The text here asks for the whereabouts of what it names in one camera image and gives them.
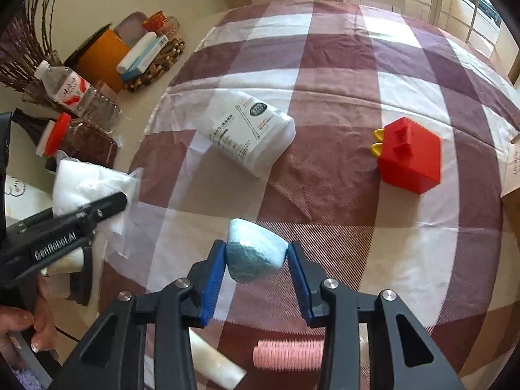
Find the wooden bead trivet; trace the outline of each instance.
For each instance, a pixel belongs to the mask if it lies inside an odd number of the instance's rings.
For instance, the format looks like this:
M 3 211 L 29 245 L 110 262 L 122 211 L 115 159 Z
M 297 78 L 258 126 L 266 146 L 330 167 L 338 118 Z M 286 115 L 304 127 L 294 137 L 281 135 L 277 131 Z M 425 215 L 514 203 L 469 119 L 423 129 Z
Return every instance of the wooden bead trivet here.
M 164 72 L 170 70 L 182 55 L 184 52 L 184 44 L 184 40 L 172 38 L 161 52 L 157 54 L 157 57 L 153 59 L 152 64 L 148 66 L 142 75 L 123 84 L 124 89 L 128 89 L 130 92 L 135 92 L 138 89 L 155 82 L 164 75 Z

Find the checkered tablecloth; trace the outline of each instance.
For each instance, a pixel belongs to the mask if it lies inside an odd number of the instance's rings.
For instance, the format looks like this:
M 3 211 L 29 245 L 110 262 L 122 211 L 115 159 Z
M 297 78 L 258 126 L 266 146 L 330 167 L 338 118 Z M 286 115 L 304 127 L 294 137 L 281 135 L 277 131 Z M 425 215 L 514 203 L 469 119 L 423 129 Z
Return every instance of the checkered tablecloth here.
M 296 139 L 268 178 L 194 131 L 211 98 L 230 88 L 295 119 Z M 226 239 L 230 219 L 244 218 L 302 241 L 355 290 L 394 289 L 465 386 L 485 389 L 520 331 L 520 253 L 500 202 L 519 106 L 483 56 L 419 20 L 332 2 L 230 11 L 150 118 L 132 165 L 144 178 L 131 256 L 109 248 L 101 309 L 121 289 L 154 292 L 185 276 L 214 239 Z M 381 182 L 369 151 L 372 131 L 402 116 L 442 141 L 442 183 L 422 196 Z M 215 320 L 200 333 L 248 370 L 240 389 L 316 383 L 317 373 L 252 366 L 260 339 L 321 337 L 300 318 L 287 269 L 251 285 L 226 275 Z

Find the red and white label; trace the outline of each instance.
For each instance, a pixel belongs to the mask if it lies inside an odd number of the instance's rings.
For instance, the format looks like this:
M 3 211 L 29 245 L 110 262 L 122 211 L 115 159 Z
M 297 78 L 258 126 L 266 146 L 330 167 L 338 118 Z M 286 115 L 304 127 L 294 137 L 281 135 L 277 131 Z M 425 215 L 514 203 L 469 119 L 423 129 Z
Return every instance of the red and white label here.
M 90 83 L 73 71 L 56 94 L 55 101 L 74 111 L 89 88 Z

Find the light blue stone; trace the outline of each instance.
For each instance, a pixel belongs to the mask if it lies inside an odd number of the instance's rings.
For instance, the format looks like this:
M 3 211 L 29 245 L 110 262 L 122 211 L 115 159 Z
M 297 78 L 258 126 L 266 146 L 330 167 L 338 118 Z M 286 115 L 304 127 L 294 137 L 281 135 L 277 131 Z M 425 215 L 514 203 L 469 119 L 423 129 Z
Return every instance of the light blue stone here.
M 229 222 L 226 262 L 231 278 L 251 283 L 280 271 L 289 244 L 273 232 L 235 218 Z

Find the human hand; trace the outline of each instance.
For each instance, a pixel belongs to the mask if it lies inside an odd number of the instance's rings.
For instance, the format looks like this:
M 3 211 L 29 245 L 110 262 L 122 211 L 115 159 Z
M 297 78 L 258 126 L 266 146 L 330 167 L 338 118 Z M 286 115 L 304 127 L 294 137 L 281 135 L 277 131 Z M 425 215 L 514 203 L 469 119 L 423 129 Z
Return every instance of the human hand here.
M 23 331 L 32 325 L 35 333 L 31 339 L 31 348 L 35 353 L 51 350 L 56 344 L 54 318 L 46 300 L 49 297 L 49 289 L 43 276 L 38 275 L 37 285 L 34 314 L 19 308 L 0 306 L 0 352 L 15 368 L 22 369 L 25 365 L 6 335 L 9 331 Z

